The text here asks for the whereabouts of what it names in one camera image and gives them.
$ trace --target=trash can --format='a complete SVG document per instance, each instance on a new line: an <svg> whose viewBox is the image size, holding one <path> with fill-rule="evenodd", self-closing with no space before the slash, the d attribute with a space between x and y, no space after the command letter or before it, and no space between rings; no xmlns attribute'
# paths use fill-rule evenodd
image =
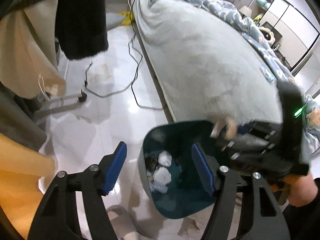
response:
<svg viewBox="0 0 320 240"><path fill-rule="evenodd" d="M228 156L210 137L212 129L213 124L209 121L177 122L155 127L145 136L138 159L140 179L145 192L164 217L180 219L214 203L215 200L204 190L191 157L191 146L197 142L220 165L230 166ZM166 193L151 192L147 173L150 175L157 169L154 162L163 151L172 157L171 165L166 167L171 182L166 185Z"/></svg>

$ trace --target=slipper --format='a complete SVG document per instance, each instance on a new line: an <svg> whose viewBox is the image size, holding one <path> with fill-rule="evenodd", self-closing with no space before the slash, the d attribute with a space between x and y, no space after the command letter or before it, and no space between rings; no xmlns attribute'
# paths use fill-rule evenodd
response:
<svg viewBox="0 0 320 240"><path fill-rule="evenodd" d="M119 239L123 240L152 240L137 232L136 227L132 223L131 217L124 210L117 208L108 211L108 216Z"/></svg>

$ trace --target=metal screw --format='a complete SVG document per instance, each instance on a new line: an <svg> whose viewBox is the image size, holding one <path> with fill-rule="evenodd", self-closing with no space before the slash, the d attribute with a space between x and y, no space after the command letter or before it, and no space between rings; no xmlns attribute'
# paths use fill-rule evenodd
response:
<svg viewBox="0 0 320 240"><path fill-rule="evenodd" d="M99 169L99 166L97 164L93 164L90 166L90 171L97 171Z"/></svg>
<svg viewBox="0 0 320 240"><path fill-rule="evenodd" d="M260 173L258 173L258 172L255 172L255 173L253 174L253 176L254 176L256 179L260 179L260 178L261 178L261 175L260 175Z"/></svg>
<svg viewBox="0 0 320 240"><path fill-rule="evenodd" d="M57 174L58 178L63 178L65 175L66 175L65 171L59 171Z"/></svg>
<svg viewBox="0 0 320 240"><path fill-rule="evenodd" d="M235 153L231 156L231 160L235 160L236 158L238 158L240 156L239 153Z"/></svg>
<svg viewBox="0 0 320 240"><path fill-rule="evenodd" d="M222 171L222 172L227 172L228 170L229 170L229 168L227 166L220 167L220 171Z"/></svg>
<svg viewBox="0 0 320 240"><path fill-rule="evenodd" d="M269 146L268 146L268 149L271 150L274 146L276 146L274 143L271 143Z"/></svg>
<svg viewBox="0 0 320 240"><path fill-rule="evenodd" d="M228 143L227 147L231 148L232 145L234 145L234 144L235 144L235 141L231 141L231 142Z"/></svg>

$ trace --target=bed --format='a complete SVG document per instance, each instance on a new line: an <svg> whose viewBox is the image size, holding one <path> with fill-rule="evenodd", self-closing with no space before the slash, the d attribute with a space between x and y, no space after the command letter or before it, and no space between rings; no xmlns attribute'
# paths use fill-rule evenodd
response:
<svg viewBox="0 0 320 240"><path fill-rule="evenodd" d="M294 82L293 77L271 49L254 49L251 37L236 29L234 18L227 23L228 13L213 15L208 6L204 8L203 0L131 3L174 121L205 119L216 123L229 117L238 124L254 119L282 122L275 80ZM317 104L308 96L304 96L304 102L303 120L307 122L303 151L309 155L319 147L318 131L315 128L310 133L307 118Z"/></svg>

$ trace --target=lamp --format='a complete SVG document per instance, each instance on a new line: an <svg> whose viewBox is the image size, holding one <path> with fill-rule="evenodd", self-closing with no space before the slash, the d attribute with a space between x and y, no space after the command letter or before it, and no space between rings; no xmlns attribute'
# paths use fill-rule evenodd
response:
<svg viewBox="0 0 320 240"><path fill-rule="evenodd" d="M252 10L250 8L248 8L247 6L243 6L239 12L244 15L247 16L249 18L251 18L251 14L252 14Z"/></svg>

